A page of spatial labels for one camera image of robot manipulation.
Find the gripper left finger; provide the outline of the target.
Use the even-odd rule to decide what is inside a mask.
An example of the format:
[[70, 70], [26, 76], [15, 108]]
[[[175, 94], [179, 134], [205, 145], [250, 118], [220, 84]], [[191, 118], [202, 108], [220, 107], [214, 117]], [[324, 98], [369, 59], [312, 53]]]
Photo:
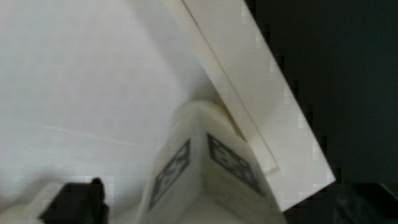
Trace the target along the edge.
[[37, 217], [44, 224], [108, 224], [104, 185], [99, 178], [88, 183], [67, 183]]

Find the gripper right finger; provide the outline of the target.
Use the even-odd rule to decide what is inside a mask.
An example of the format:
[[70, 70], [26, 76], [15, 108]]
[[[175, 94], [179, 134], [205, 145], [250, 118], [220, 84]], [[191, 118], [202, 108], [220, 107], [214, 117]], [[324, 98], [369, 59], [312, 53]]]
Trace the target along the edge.
[[398, 184], [344, 184], [335, 202], [333, 224], [398, 224]]

